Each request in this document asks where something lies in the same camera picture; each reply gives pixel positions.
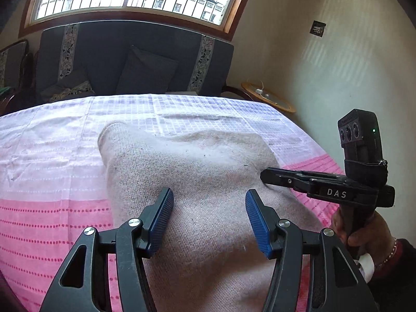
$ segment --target bracelet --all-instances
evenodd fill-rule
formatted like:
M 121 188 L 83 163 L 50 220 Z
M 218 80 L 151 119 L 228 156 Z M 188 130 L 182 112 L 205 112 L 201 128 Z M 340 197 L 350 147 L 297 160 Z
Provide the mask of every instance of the bracelet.
M 397 239 L 395 238 L 392 252 L 390 252 L 388 257 L 382 263 L 376 265 L 375 270 L 376 271 L 380 270 L 391 258 L 394 257 L 394 255 L 396 254 L 396 251 L 397 251 Z

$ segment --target pillow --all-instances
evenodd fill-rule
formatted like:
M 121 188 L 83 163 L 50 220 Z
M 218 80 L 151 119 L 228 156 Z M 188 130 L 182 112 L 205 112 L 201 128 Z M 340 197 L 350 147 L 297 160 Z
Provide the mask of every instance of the pillow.
M 56 84 L 43 90 L 40 96 L 44 103 L 52 103 L 95 96 L 95 92 L 89 84 L 85 70 L 81 68 L 74 70 Z
M 164 94 L 177 67 L 176 60 L 131 46 L 116 94 Z

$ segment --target green fabric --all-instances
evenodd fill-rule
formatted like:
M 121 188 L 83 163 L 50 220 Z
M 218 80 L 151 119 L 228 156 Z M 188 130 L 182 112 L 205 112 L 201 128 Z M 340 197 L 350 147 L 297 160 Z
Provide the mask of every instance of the green fabric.
M 0 96 L 3 95 L 6 91 L 9 91 L 10 87 L 2 87 L 0 88 Z

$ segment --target hand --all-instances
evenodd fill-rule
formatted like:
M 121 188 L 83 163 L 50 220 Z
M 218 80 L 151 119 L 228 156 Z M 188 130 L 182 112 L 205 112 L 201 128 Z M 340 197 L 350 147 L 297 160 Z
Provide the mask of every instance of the hand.
M 365 252 L 370 254 L 375 265 L 386 260 L 394 248 L 395 241 L 387 223 L 376 211 L 363 228 L 357 230 L 348 238 L 344 231 L 344 219 L 340 208 L 332 215 L 331 222 L 331 229 L 335 231 L 344 245 L 346 243 L 351 247 L 364 245 Z

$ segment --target round wooden table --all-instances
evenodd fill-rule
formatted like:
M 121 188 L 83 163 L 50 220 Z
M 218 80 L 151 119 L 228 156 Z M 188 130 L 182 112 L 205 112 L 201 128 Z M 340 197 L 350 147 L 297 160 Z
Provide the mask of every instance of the round wooden table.
M 269 106 L 272 106 L 273 108 L 285 113 L 293 114 L 296 112 L 295 107 L 292 106 L 289 102 L 276 96 L 268 90 L 263 89 L 263 93 L 261 95 L 258 94 L 256 92 L 256 89 L 261 89 L 261 86 L 255 85 L 250 82 L 243 82 L 241 86 L 245 91 L 247 91 L 250 94 L 250 96 L 255 98 L 257 101 L 267 103 Z

